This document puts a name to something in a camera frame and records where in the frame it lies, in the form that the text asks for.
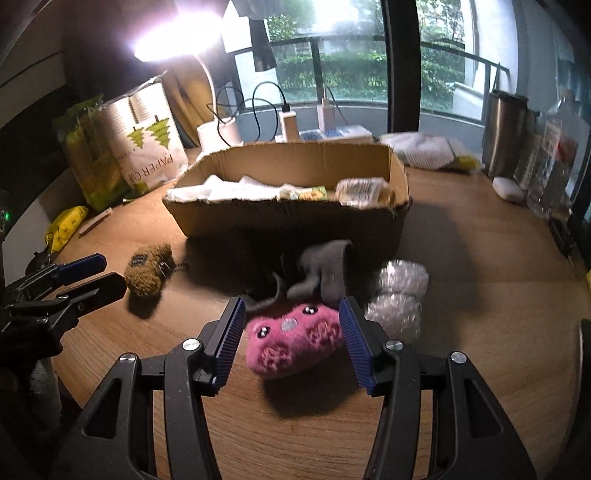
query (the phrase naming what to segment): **cardboard box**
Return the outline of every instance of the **cardboard box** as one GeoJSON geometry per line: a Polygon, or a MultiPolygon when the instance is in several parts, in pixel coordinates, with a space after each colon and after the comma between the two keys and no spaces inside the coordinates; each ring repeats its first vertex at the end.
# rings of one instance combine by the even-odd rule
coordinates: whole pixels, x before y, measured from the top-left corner
{"type": "Polygon", "coordinates": [[[341,179],[383,177],[395,192],[395,208],[360,210],[338,202],[306,200],[179,203],[163,199],[187,237],[255,231],[269,242],[298,237],[301,244],[313,245],[350,239],[354,263],[366,268],[375,268],[396,254],[410,195],[404,166],[387,146],[332,142],[245,145],[203,157],[175,186],[199,185],[213,174],[227,181],[248,175],[274,186],[290,183],[327,190],[334,190],[341,179]]]}

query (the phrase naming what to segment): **silver screw head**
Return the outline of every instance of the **silver screw head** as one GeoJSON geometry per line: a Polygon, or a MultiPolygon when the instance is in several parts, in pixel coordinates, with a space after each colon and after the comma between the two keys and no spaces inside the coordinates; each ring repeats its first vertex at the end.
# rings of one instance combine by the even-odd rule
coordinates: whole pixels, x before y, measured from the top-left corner
{"type": "Polygon", "coordinates": [[[196,338],[190,338],[183,342],[183,348],[188,351],[197,350],[200,346],[201,342],[196,338]]]}
{"type": "Polygon", "coordinates": [[[393,352],[399,352],[402,350],[404,344],[400,340],[388,340],[386,342],[386,348],[388,350],[392,350],[393,352]]]}
{"type": "Polygon", "coordinates": [[[452,353],[452,362],[457,364],[465,364],[468,360],[468,357],[464,355],[462,352],[453,352],[452,353]]]}
{"type": "Polygon", "coordinates": [[[132,353],[124,353],[119,357],[120,362],[135,362],[135,355],[132,353]]]}

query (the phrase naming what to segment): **paper cup package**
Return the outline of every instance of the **paper cup package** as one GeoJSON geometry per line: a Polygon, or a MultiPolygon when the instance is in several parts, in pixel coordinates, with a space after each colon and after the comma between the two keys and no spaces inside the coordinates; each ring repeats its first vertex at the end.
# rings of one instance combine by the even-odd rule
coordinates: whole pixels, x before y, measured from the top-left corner
{"type": "Polygon", "coordinates": [[[107,103],[101,113],[113,155],[137,195],[187,170],[189,161],[159,77],[107,103]]]}

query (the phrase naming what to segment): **desk lamp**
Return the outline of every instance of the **desk lamp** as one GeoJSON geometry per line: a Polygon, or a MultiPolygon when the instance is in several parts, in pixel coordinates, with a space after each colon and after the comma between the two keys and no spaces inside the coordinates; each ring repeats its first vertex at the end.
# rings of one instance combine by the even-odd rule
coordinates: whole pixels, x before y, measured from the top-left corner
{"type": "Polygon", "coordinates": [[[135,45],[135,57],[144,62],[167,60],[192,55],[203,67],[212,90],[214,120],[197,127],[202,154],[242,145],[236,119],[220,121],[216,91],[212,76],[199,54],[211,47],[222,30],[222,19],[209,12],[183,12],[174,20],[163,23],[141,37],[135,45]]]}

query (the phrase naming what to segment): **green tree logo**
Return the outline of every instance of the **green tree logo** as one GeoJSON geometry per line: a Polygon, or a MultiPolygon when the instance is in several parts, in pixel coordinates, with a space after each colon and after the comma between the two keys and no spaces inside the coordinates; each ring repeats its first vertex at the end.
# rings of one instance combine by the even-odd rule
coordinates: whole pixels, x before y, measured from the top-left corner
{"type": "Polygon", "coordinates": [[[163,120],[158,120],[156,116],[156,122],[153,123],[148,127],[148,130],[152,132],[152,136],[162,145],[164,148],[168,149],[168,143],[170,142],[170,127],[168,126],[168,120],[170,118],[164,118],[163,120]]]}
{"type": "Polygon", "coordinates": [[[134,127],[134,131],[132,131],[129,135],[127,135],[133,143],[135,143],[139,148],[144,147],[144,127],[140,127],[136,129],[134,127]]]}

